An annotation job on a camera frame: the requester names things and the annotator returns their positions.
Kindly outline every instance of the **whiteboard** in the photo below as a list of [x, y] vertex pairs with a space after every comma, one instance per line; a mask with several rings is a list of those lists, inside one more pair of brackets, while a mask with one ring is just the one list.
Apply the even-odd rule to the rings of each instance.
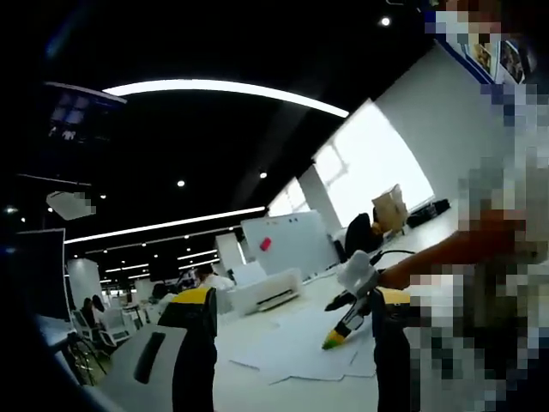
[[[301, 270], [303, 280], [324, 272], [339, 258], [322, 217], [315, 210], [242, 221], [250, 254], [268, 275], [290, 268]], [[271, 239], [266, 251], [261, 243]]]

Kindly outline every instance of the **yellow and black device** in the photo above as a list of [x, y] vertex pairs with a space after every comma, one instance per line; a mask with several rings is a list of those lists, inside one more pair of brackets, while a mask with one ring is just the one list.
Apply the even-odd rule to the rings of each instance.
[[173, 411], [214, 411], [215, 288], [181, 292], [168, 304], [158, 325], [187, 330], [173, 368]]

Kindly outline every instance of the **projector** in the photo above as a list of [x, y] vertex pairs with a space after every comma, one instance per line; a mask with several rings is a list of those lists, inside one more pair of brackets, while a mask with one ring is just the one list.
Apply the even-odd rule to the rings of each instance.
[[45, 198], [45, 202], [66, 221], [95, 215], [95, 206], [92, 205], [91, 199], [86, 197], [86, 193], [54, 191]]

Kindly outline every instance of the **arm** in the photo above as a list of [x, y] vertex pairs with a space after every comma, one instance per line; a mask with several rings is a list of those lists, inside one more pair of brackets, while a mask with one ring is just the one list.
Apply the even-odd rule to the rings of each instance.
[[413, 275], [442, 274], [445, 264], [477, 264], [515, 251], [515, 233], [524, 230], [524, 220], [516, 212], [485, 210], [480, 219], [470, 221], [467, 231], [457, 231], [447, 239], [386, 269], [379, 285], [404, 289]]

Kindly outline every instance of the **cardboard box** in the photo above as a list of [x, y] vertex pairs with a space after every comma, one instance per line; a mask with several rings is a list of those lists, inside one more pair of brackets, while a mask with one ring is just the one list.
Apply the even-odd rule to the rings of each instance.
[[402, 230], [408, 218], [408, 211], [406, 204], [402, 201], [400, 185], [395, 185], [371, 202], [376, 208], [377, 219], [384, 233]]

